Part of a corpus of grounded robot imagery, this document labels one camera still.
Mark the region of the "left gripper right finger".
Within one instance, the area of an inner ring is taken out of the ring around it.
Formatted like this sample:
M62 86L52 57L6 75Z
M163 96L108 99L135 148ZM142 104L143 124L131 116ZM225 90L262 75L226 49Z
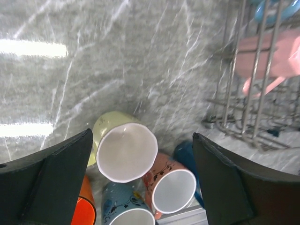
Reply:
M298 225L300 177L274 170L200 133L193 153L210 225Z

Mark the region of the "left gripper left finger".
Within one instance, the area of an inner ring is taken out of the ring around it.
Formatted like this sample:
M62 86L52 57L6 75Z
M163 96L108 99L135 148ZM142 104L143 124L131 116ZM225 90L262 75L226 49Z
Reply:
M69 225L86 173L87 129L47 149L0 165L2 225Z

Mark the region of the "yellow faceted mug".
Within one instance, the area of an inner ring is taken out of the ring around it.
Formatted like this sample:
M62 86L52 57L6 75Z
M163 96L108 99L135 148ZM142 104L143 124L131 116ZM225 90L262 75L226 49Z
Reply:
M158 153L155 135L135 117L112 111L101 115L92 129L93 146L88 166L110 181L128 183L153 166Z

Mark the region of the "pink faceted mug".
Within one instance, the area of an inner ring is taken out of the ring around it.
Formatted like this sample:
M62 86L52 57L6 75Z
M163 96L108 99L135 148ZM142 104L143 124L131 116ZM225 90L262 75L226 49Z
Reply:
M245 95L250 89L254 70L258 36L247 37L240 41L236 58L235 71L240 77L246 79L242 91ZM259 54L255 77L263 79L266 73L272 34L263 36L262 50ZM279 33L275 52L271 60L269 77L274 81L266 88L266 94L277 87L285 79L300 75L300 31L298 29L286 30Z

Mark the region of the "blue mug orange interior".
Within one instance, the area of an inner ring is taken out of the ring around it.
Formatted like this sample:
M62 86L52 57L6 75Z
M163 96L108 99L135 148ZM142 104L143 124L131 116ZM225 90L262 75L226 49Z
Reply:
M263 21L265 6L267 6L266 25L275 24L278 15L277 7L279 4L279 0L270 0L268 5L266 5L265 0L251 0L250 2L256 6L254 19L257 23L261 23ZM286 19L291 18L295 13L299 11L299 9L299 0L284 0L280 21L282 22Z

